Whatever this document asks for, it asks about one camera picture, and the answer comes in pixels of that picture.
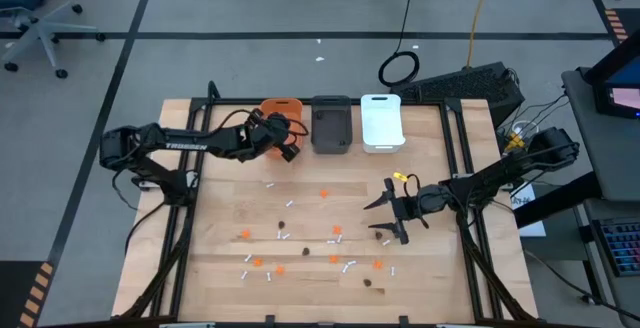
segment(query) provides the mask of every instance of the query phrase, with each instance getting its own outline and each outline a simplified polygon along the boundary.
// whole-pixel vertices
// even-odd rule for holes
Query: wooden tabletop
[[[189,100],[165,101],[160,124],[184,128],[188,106]],[[238,108],[252,107],[215,106],[211,126]],[[303,121],[309,128],[310,111],[304,107]],[[486,101],[463,101],[463,114],[473,163],[480,170],[499,159]],[[445,209],[426,216],[428,230],[418,221],[408,222],[411,242],[402,246],[390,232],[380,231],[383,237],[378,240],[375,231],[367,228],[391,222],[390,205],[362,209],[380,196],[383,179],[394,172],[415,173],[422,185],[449,178],[438,108],[402,107],[407,141],[394,154],[365,153],[359,106],[352,107],[352,117],[353,144],[345,155],[316,155],[305,138],[291,163],[262,156],[240,164],[206,156],[180,321],[262,322],[273,314],[277,322],[393,323],[400,315],[408,316],[411,323],[473,322],[454,213]],[[238,114],[228,124],[245,118]],[[450,119],[463,172],[455,121],[453,116]],[[175,168],[179,155],[158,151],[153,159]],[[402,182],[394,181],[402,192]],[[323,190],[328,193],[324,198]],[[137,219],[161,199],[159,190],[142,193]],[[499,194],[496,199],[510,204],[508,195]],[[286,207],[289,201],[293,204]],[[155,274],[168,211],[159,211],[133,235],[114,314],[129,308]],[[496,273],[525,310],[536,315],[513,215],[497,205],[484,212]],[[279,222],[285,224],[281,234],[290,234],[286,240],[277,239]],[[342,229],[340,244],[327,243],[338,238],[334,226]],[[248,239],[242,236],[245,230],[250,232]],[[387,239],[391,243],[385,246]],[[305,248],[307,256],[302,254]],[[249,254],[252,258],[245,262]],[[330,261],[331,256],[337,257],[337,263]],[[262,260],[261,266],[255,264],[257,259]],[[342,273],[348,261],[357,263]],[[284,269],[282,274],[276,272],[278,267]],[[248,273],[243,280],[244,271]],[[479,271],[478,280],[483,309],[490,316]],[[165,313],[173,282],[171,276],[165,288]]]

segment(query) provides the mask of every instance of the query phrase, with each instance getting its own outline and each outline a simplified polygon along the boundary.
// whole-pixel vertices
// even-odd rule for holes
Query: orange and black warning tape
[[[44,306],[44,300],[49,292],[52,275],[53,266],[47,262],[42,263],[40,270],[36,273],[27,301],[24,304],[24,311],[20,315],[18,327],[32,328],[37,326],[38,318],[40,318],[40,313]]]
[[[622,22],[620,22],[618,13],[613,9],[607,9],[604,12],[607,15],[609,24],[611,25],[611,28],[613,28],[613,32],[615,33],[616,38],[618,38],[618,41],[622,43],[625,39],[629,38],[627,31],[622,26]]]

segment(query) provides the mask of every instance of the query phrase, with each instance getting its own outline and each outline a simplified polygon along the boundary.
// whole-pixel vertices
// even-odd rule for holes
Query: orange object
[[[267,118],[271,113],[282,113],[285,117],[289,119],[295,119],[299,122],[302,121],[302,102],[295,98],[272,98],[265,99],[260,104],[260,110],[264,114],[263,118]],[[304,129],[294,122],[291,122],[291,126],[289,127],[290,131],[304,133]],[[284,142],[285,144],[290,144],[294,140],[296,142],[296,146],[298,148],[302,148],[302,141],[304,137],[298,136],[297,139],[293,135],[289,134],[289,137]],[[270,158],[280,158],[282,156],[282,152],[278,148],[271,148],[267,152],[267,156]]]

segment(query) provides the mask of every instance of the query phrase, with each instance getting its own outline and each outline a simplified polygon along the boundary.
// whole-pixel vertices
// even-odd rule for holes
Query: keyboard
[[[593,223],[616,276],[640,275],[640,220],[615,218]]]
[[[416,102],[448,97],[500,102],[509,97],[508,89],[514,85],[503,76],[504,71],[504,65],[493,63],[408,83],[392,88],[392,93]]]

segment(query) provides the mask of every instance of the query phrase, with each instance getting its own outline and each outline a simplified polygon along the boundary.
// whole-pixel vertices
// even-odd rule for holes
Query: office chair
[[[6,70],[17,72],[18,65],[11,60],[39,40],[55,69],[56,77],[64,79],[68,73],[60,69],[56,61],[53,44],[57,44],[59,40],[55,33],[95,33],[99,42],[105,40],[105,35],[99,33],[96,27],[56,23],[57,19],[70,12],[81,14],[82,6],[79,4],[67,2],[42,18],[36,17],[33,12],[42,2],[44,0],[0,0],[0,17],[8,17],[13,25],[23,32],[20,39],[2,56],[2,61],[5,62]]]

